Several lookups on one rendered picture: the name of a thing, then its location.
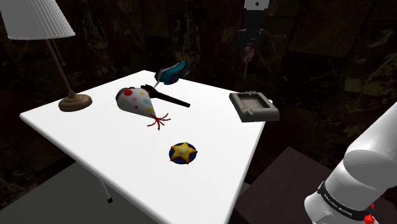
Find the white polka dot party hat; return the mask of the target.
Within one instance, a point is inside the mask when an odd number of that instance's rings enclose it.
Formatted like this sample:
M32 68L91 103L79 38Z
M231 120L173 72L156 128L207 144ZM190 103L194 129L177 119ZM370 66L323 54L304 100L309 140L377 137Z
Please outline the white polka dot party hat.
M160 130L160 126L164 125L165 121L171 120L168 118L168 114L163 117L156 115L149 93L143 88L122 88L116 94L115 100L117 106L123 111L154 119L154 122L148 127L157 124L158 130Z

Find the black wrench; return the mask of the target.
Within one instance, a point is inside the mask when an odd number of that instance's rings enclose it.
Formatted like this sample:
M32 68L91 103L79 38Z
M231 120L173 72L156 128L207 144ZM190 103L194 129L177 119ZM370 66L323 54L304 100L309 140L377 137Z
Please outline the black wrench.
M154 87L150 86L150 85L141 85L141 88L144 89L145 91L147 91L148 95L150 98L157 98L157 99L161 99L163 101L167 101L167 102L171 102L173 104L177 104L180 106L184 106L189 108L190 104L184 101L181 101L179 99L173 98L169 95L163 94L161 92L158 92Z

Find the dark brown robot stand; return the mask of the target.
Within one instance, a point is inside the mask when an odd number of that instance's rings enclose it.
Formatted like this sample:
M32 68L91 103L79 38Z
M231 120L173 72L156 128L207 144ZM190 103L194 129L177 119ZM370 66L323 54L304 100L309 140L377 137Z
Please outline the dark brown robot stand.
M330 173L288 147L239 196L228 224L312 224L304 200Z

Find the blue disc with yellow star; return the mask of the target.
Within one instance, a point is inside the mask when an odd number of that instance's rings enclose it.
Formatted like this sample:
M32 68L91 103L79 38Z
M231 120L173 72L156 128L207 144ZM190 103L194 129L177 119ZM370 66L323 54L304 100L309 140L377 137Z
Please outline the blue disc with yellow star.
M190 143L178 143L171 146L169 150L169 159L176 164L189 164L197 156L197 150Z

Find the white table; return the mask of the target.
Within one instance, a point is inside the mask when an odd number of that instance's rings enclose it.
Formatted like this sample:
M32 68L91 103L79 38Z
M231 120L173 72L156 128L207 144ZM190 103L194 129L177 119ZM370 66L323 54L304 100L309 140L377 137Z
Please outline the white table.
M116 105L121 88L154 82L140 71L87 90L93 102L81 111L52 102L20 118L159 224L228 224L264 124L241 122L228 90L188 80L157 86L190 104L153 99L171 119L160 130ZM171 146L185 142L196 158L171 162Z

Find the grey ashtray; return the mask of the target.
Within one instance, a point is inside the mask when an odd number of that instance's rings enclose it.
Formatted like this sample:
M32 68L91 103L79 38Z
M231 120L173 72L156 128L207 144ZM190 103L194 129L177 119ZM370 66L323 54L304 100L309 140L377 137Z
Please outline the grey ashtray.
M279 110L261 92L230 93L229 99L241 122L276 122L280 120Z

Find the white shade brass table lamp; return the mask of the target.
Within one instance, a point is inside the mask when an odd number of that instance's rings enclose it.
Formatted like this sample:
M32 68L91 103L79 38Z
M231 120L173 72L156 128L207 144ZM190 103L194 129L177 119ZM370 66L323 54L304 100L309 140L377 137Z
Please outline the white shade brass table lamp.
M64 74L66 65L55 44L56 39L69 38L75 32L55 0L0 0L8 39L44 40L68 89L68 96L59 102L63 112L79 111L92 104L86 94L76 94Z

